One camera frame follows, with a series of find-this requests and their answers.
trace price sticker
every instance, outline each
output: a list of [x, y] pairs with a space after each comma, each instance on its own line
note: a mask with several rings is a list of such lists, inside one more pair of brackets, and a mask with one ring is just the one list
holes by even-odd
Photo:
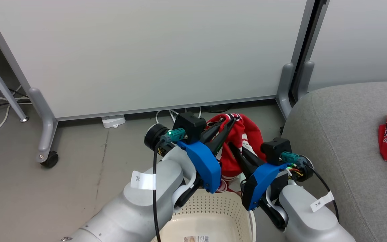
[[323, 207], [325, 204], [331, 202], [333, 199], [334, 199], [334, 196], [332, 195], [332, 192], [329, 192], [325, 196], [318, 199], [316, 202], [310, 204], [310, 207], [313, 210], [313, 212], [316, 212], [321, 207]]
[[131, 187], [141, 190], [156, 190], [156, 174], [146, 174], [134, 170], [131, 176]]

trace white label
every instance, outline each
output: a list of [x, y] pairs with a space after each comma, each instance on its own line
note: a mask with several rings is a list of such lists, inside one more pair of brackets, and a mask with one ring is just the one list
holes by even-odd
[[183, 242], [210, 242], [209, 236], [188, 236], [183, 237]]
[[131, 177], [131, 187], [142, 190], [156, 190], [156, 174], [145, 174], [134, 170]]
[[332, 195], [332, 192], [329, 192], [325, 196], [318, 199], [316, 202], [312, 203], [310, 207], [313, 210], [313, 212], [316, 212], [317, 210], [319, 210], [321, 207], [323, 207], [325, 204], [329, 203], [333, 199], [334, 199], [334, 196]]

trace caster wheel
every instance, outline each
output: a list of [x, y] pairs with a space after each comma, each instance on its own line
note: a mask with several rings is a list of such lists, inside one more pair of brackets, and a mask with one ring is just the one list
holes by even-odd
[[45, 161], [41, 162], [40, 164], [43, 167], [52, 168], [58, 163], [58, 160], [59, 160], [59, 156], [56, 153], [56, 151], [50, 151], [47, 159]]

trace gray stand base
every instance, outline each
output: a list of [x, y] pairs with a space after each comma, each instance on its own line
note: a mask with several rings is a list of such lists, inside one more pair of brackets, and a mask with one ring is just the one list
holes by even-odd
[[300, 100], [304, 95], [307, 94], [308, 85], [310, 84], [311, 74], [313, 73], [314, 62], [307, 61], [304, 63], [300, 74], [300, 81], [297, 92], [297, 101]]
[[283, 66], [282, 75], [280, 76], [280, 83], [278, 85], [277, 95], [275, 100], [280, 108], [284, 118], [286, 119], [292, 110], [289, 102], [289, 90], [291, 87], [294, 64], [289, 63]]
[[43, 121], [43, 133], [41, 134], [40, 143], [38, 144], [38, 155], [36, 157], [36, 161], [42, 163], [46, 161], [49, 156], [58, 121], [39, 89], [31, 87], [31, 89], [29, 89], [29, 96], [38, 115], [40, 115], [41, 120]]

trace white power strip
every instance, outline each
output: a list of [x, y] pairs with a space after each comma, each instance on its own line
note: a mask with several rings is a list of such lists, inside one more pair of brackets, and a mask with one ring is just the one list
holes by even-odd
[[125, 115], [106, 116], [101, 117], [101, 119], [105, 128], [117, 128], [126, 122]]

